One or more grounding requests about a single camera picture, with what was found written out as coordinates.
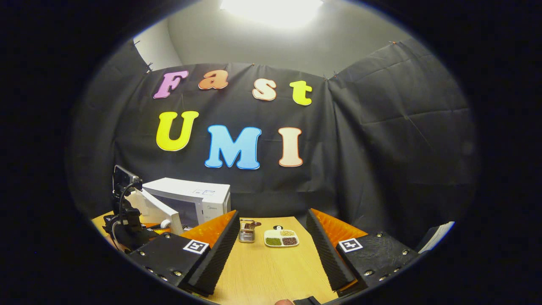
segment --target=black cable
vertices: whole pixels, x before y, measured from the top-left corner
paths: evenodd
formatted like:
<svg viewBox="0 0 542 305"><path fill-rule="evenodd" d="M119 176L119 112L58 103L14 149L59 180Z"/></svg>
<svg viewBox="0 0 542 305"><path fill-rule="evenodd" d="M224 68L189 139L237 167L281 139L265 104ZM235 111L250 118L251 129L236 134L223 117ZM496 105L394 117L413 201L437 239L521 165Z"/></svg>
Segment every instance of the black cable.
<svg viewBox="0 0 542 305"><path fill-rule="evenodd" d="M130 183L125 189L124 191L122 192L122 194L120 195L120 201L119 201L119 220L120 220L120 224L123 225L122 223L122 202L124 201L124 195L126 194L126 191L133 187L135 184L132 182Z"/></svg>

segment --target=peach letter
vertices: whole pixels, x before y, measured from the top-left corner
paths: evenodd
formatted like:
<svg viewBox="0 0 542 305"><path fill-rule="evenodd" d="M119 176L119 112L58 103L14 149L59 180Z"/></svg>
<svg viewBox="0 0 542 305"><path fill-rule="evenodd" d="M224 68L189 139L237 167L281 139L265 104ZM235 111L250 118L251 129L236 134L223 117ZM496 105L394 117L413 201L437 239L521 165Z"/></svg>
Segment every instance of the peach letter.
<svg viewBox="0 0 542 305"><path fill-rule="evenodd" d="M298 137L301 129L293 127L284 127L279 129L282 135L282 159L279 160L280 166L296 167L303 164L299 157Z"/></svg>
<svg viewBox="0 0 542 305"><path fill-rule="evenodd" d="M169 96L170 88L175 90L179 85L181 78L186 78L188 76L188 71L179 71L164 74L164 80L158 89L158 92L153 96L154 98L166 98Z"/></svg>
<svg viewBox="0 0 542 305"><path fill-rule="evenodd" d="M169 133L171 130L171 123L173 123L173 119L177 117L177 113L163 112L160 114L160 124L158 125L158 131L156 132L156 144L163 150L177 151L183 149L188 144L194 119L199 116L199 113L197 111L185 111L180 116L184 118L183 127L180 130L179 138L177 140L172 140L169 138Z"/></svg>
<svg viewBox="0 0 542 305"><path fill-rule="evenodd" d="M258 78L254 81L254 87L252 95L254 98L262 100L274 100L276 98L276 83L270 79Z"/></svg>
<svg viewBox="0 0 542 305"><path fill-rule="evenodd" d="M312 92L312 87L307 86L307 82L304 80L298 80L295 82L290 83L290 87L294 88L294 92L292 93L292 97L294 98L294 102L298 103L299 105L307 106L312 103L311 99L305 97L305 92Z"/></svg>
<svg viewBox="0 0 542 305"><path fill-rule="evenodd" d="M198 87L203 90L207 89L222 89L228 85L226 79L228 78L228 72L224 70L214 70L205 73L204 79L199 82Z"/></svg>

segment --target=letter m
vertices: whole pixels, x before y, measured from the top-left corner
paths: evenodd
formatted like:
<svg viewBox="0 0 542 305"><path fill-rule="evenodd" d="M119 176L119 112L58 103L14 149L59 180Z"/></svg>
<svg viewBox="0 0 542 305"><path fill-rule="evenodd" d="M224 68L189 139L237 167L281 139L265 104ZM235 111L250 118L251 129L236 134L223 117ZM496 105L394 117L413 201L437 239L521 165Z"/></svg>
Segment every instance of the letter m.
<svg viewBox="0 0 542 305"><path fill-rule="evenodd" d="M241 158L236 165L240 169L258 169L260 167L256 160L258 137L262 134L259 128L245 127L235 142L231 139L226 126L212 125L207 130L211 134L211 148L205 166L221 167L220 153L222 153L228 167L234 164L239 154L241 154Z"/></svg>

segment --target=yellow letter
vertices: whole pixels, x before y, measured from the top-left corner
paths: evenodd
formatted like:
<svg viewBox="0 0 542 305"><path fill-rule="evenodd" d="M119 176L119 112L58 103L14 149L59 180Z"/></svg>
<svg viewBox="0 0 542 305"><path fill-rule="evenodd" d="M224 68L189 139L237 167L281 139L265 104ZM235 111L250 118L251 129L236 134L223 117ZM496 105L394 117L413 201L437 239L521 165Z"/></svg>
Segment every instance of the yellow letter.
<svg viewBox="0 0 542 305"><path fill-rule="evenodd" d="M307 106L312 103L311 99L305 97L305 92L312 92L312 87L307 86L307 82L304 80L298 80L295 82L290 83L290 87L294 88L294 92L292 93L292 97L294 98L294 102L298 103L299 105Z"/></svg>
<svg viewBox="0 0 542 305"><path fill-rule="evenodd" d="M228 78L228 72L224 70L214 70L205 73L204 79L199 82L198 87L203 90L215 88L222 89L228 85L226 79Z"/></svg>
<svg viewBox="0 0 542 305"><path fill-rule="evenodd" d="M254 87L252 89L252 95L254 98L262 100L274 100L276 98L276 92L273 90L276 88L276 83L270 79L258 78L254 81Z"/></svg>
<svg viewBox="0 0 542 305"><path fill-rule="evenodd" d="M280 166L296 167L303 164L299 157L298 137L301 129L293 127L284 127L279 129L282 135L282 159L279 160Z"/></svg>
<svg viewBox="0 0 542 305"><path fill-rule="evenodd" d="M177 117L177 113L163 112L160 114L160 124L156 132L156 144L163 150L177 151L183 149L188 144L194 119L199 116L199 113L197 111L185 111L180 116L184 118L183 127L180 130L179 139L172 140L169 138L169 132L171 130L171 123Z"/></svg>

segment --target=black fabric backdrop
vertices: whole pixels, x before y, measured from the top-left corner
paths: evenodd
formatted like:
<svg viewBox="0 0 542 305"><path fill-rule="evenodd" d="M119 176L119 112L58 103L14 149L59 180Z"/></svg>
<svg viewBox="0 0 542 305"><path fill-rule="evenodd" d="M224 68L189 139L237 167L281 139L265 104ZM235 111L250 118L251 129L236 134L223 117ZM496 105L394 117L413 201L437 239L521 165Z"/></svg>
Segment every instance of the black fabric backdrop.
<svg viewBox="0 0 542 305"><path fill-rule="evenodd" d="M468 105L453 77L415 40L385 47L330 80L243 63L146 74L130 45L106 65L124 76L111 79L110 71L100 72L75 114L68 170L75 199L91 217L110 210L114 164L144 181L172 177L230 184L232 209L243 217L294 215L305 224L306 210L313 207L365 230L386 230L409 247L428 228L457 220L472 199L478 161ZM189 76L169 97L152 98L164 73L184 69ZM200 90L203 74L216 69L228 71L228 86ZM258 78L277 83L275 100L252 96ZM313 87L307 92L311 105L293 101L289 83L297 80ZM177 138L180 114L190 110L199 117L188 145L161 150L160 113L178 113L170 133ZM260 168L207 168L207 127L215 124L225 125L233 140L245 127L261 129ZM278 164L282 127L302 130L300 167Z"/></svg>

